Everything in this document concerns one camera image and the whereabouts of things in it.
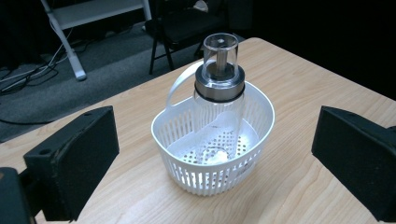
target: wooden table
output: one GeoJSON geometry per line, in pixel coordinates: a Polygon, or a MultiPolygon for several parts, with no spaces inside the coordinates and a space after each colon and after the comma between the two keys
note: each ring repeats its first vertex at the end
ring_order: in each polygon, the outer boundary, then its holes
{"type": "MultiPolygon", "coordinates": [[[[113,105],[120,155],[78,223],[376,223],[311,146],[322,105],[389,127],[396,102],[259,38],[240,43],[238,63],[273,103],[276,122],[253,172],[229,191],[199,197],[181,189],[151,136],[151,122],[187,66],[0,145],[0,167],[21,172],[24,153],[84,111],[113,105]]],[[[177,90],[176,101],[192,95],[192,83],[177,90]]],[[[42,214],[36,219],[46,222],[42,214]]]]}

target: oil sprayer bottle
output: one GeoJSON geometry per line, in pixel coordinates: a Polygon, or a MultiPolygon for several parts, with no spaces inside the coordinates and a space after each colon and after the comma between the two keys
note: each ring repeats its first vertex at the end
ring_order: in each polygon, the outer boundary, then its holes
{"type": "Polygon", "coordinates": [[[235,157],[244,110],[245,72],[237,64],[238,39],[219,33],[204,41],[204,63],[195,72],[194,144],[198,164],[235,157]]]}

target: white plastic basket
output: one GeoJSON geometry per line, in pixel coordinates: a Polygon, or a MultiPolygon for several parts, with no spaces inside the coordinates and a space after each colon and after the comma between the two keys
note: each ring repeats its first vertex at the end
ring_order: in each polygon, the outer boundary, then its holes
{"type": "Polygon", "coordinates": [[[202,165],[196,163],[195,151],[186,144],[169,150],[169,146],[180,141],[193,142],[189,141],[194,137],[192,98],[176,105],[171,105],[170,100],[177,87],[201,64],[193,64],[177,79],[169,91],[165,110],[152,121],[151,133],[169,175],[187,192],[210,196],[233,188],[250,174],[274,126],[275,112],[267,96],[246,82],[243,124],[234,159],[222,164],[202,165]]]}

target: black chair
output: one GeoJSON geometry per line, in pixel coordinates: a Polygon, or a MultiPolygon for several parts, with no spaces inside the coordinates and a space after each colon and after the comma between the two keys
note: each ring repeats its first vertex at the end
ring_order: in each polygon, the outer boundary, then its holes
{"type": "Polygon", "coordinates": [[[193,8],[196,0],[149,0],[152,19],[145,22],[146,31],[153,37],[149,73],[152,74],[154,61],[164,56],[174,70],[171,53],[199,43],[194,53],[198,55],[208,35],[228,32],[222,1],[209,0],[209,10],[204,12],[193,8]],[[165,53],[156,56],[159,41],[165,53]]]}

